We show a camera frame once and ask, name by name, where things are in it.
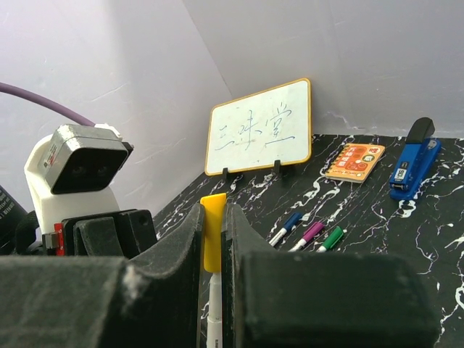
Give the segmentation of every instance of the yellow marker cap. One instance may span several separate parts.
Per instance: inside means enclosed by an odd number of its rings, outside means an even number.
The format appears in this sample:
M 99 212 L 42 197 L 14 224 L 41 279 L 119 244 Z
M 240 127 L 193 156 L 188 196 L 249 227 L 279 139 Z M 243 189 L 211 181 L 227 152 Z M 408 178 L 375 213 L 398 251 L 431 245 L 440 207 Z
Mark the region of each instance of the yellow marker cap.
M 223 224 L 225 194 L 213 194 L 200 199 L 204 207 L 204 269 L 220 272 L 220 231 Z

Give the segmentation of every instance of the notebook cover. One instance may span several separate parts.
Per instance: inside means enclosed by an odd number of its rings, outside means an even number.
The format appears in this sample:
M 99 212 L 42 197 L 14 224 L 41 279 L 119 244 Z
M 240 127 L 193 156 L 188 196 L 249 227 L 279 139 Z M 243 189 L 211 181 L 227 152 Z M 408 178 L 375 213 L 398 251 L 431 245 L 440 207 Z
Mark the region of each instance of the notebook cover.
M 385 151 L 385 146 L 347 144 L 325 176 L 334 180 L 363 183 Z

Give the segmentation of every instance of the black cylinder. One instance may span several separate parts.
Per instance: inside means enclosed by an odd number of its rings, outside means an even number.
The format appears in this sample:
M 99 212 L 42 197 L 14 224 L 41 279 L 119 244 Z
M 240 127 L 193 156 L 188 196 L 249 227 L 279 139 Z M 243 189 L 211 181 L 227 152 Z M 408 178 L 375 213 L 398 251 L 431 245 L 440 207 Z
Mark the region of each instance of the black cylinder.
M 0 186 L 0 255 L 10 254 L 15 248 L 15 229 L 26 215 L 24 208 Z

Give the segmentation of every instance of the marble tabletop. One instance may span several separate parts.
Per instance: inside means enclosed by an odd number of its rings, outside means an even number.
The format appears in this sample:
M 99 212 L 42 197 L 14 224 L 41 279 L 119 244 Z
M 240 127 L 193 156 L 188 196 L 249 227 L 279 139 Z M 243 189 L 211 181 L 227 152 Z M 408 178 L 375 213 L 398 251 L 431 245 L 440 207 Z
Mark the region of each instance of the marble tabletop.
M 464 139 L 442 139 L 436 163 L 414 200 L 389 197 L 389 176 L 404 138 L 314 136 L 311 159 L 284 174 L 257 170 L 229 181 L 200 175 L 155 218 L 158 236 L 179 225 L 202 196 L 226 192 L 240 204 L 253 228 L 269 240 L 293 212 L 303 223 L 276 247 L 289 250 L 315 221 L 326 231 L 342 227 L 345 237 L 332 252 L 395 254 L 420 276 L 442 327 L 436 347 L 464 342 Z M 323 173 L 346 143 L 381 144 L 384 156 L 363 184 L 327 180 Z M 312 252 L 324 236 L 310 244 Z M 207 314 L 207 279 L 202 317 Z

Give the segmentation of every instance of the green marker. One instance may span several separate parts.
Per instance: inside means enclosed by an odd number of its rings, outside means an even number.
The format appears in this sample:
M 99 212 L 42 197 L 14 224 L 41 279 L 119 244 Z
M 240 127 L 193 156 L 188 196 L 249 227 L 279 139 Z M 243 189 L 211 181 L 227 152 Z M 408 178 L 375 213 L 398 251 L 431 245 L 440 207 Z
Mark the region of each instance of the green marker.
M 336 227 L 331 235 L 322 243 L 316 252 L 326 252 L 329 249 L 332 249 L 335 244 L 343 237 L 343 230 L 340 227 Z

